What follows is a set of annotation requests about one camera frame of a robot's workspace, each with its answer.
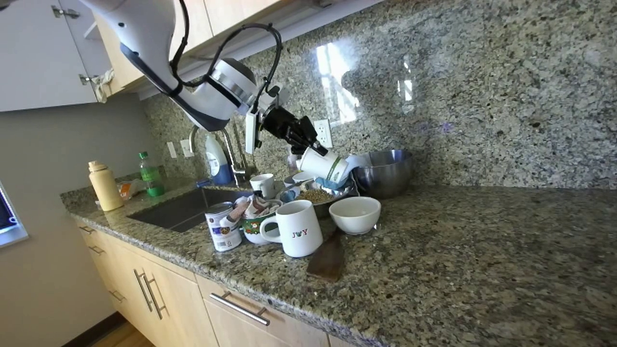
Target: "green bottle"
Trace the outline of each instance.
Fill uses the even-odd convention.
[[[161,196],[165,192],[163,171],[151,162],[149,152],[140,152],[140,173],[149,196]]]

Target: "wooden cabinet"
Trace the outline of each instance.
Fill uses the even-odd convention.
[[[215,34],[257,15],[280,0],[205,0]]]
[[[155,345],[217,347],[196,275],[120,239],[84,229],[115,306]]]
[[[352,347],[302,320],[82,225],[118,312],[165,347]]]
[[[257,304],[197,277],[221,347],[329,347],[329,335],[292,316]]]

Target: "kitchen sink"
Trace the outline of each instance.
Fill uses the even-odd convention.
[[[207,221],[205,212],[209,206],[228,200],[234,202],[244,194],[251,194],[251,190],[196,189],[153,208],[132,214],[130,217],[174,231],[188,231]]]

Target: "drawer handle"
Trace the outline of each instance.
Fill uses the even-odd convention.
[[[109,291],[117,300],[124,302],[124,295],[118,291]]]
[[[228,296],[232,296],[230,291],[226,291],[224,295],[211,293],[211,296],[215,300],[219,300],[221,304],[230,306],[232,310],[242,312],[244,316],[250,316],[251,320],[255,320],[263,325],[271,325],[271,320],[263,318],[263,312],[267,312],[267,308],[261,308],[259,312],[251,312],[251,310],[228,300]]]
[[[90,246],[93,252],[97,252],[97,254],[103,254],[105,252],[105,248],[101,248],[101,246]]]
[[[138,283],[140,283],[140,289],[142,289],[143,300],[147,300],[149,310],[153,312],[153,304],[151,304],[151,300],[149,300],[149,296],[147,296],[147,291],[143,289],[143,283],[142,283],[142,277],[145,277],[147,273],[138,273],[138,269],[134,268],[134,275],[136,275],[136,279],[138,279]]]
[[[86,225],[82,225],[80,229],[84,229],[84,231],[88,231],[88,233],[95,233],[95,229],[93,229],[93,227],[86,227]]]
[[[149,289],[149,293],[153,296],[153,304],[155,304],[155,310],[159,314],[159,320],[163,320],[161,310],[167,310],[169,306],[159,306],[159,302],[157,302],[157,296],[155,296],[153,287],[151,287],[151,283],[157,281],[157,279],[155,277],[153,279],[145,277],[145,281],[147,281],[147,289]]]

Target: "white cabinet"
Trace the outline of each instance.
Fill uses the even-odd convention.
[[[61,11],[68,11],[68,15],[61,15],[59,19],[64,19],[72,30],[78,54],[88,73],[84,77],[88,79],[105,77],[105,73],[113,69],[113,63],[105,50],[93,11],[82,0],[59,0],[59,2],[61,2]]]
[[[97,102],[57,0],[18,0],[0,11],[0,111]]]

